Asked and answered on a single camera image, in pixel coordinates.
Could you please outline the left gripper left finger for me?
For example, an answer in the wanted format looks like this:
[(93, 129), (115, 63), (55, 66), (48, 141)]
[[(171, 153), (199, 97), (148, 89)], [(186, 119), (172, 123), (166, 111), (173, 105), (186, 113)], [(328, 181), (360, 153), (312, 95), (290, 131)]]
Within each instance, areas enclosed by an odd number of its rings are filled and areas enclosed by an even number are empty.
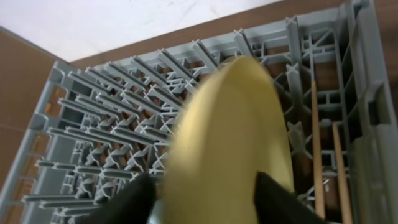
[(147, 223), (154, 204), (155, 182), (143, 173), (80, 223)]

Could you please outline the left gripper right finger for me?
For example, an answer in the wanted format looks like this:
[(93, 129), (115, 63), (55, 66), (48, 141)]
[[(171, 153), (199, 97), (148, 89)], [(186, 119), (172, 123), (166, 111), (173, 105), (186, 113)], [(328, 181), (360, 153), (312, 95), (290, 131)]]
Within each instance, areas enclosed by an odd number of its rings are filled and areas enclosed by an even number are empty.
[(265, 172), (256, 177), (254, 204), (262, 224), (325, 224)]

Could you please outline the wooden chopstick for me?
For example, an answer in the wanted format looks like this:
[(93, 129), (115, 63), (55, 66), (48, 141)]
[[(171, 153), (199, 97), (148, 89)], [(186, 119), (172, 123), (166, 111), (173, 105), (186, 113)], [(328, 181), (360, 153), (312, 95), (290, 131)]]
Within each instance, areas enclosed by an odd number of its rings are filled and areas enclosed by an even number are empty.
[(318, 95), (316, 81), (311, 82), (311, 104), (312, 104), (312, 147), (313, 147), (313, 181), (315, 212), (325, 219), (325, 199), (323, 192), (323, 169), (322, 169), (322, 150), (320, 139), (320, 126), (318, 114)]
[(342, 224), (353, 224), (351, 200), (349, 197), (348, 182), (346, 178), (343, 152), (341, 149), (340, 134), (337, 122), (333, 122), (332, 131), (333, 131), (333, 142), (335, 147), (336, 167), (338, 174), (338, 190), (340, 196)]

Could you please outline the yellow round plate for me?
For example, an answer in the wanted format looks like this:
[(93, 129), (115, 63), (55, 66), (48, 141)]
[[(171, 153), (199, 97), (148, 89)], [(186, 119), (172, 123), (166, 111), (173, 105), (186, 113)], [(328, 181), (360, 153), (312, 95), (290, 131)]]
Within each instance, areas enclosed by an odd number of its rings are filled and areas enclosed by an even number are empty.
[(211, 74), (178, 117), (164, 180), (164, 223), (257, 223), (258, 172), (294, 190), (279, 96), (269, 72), (240, 56)]

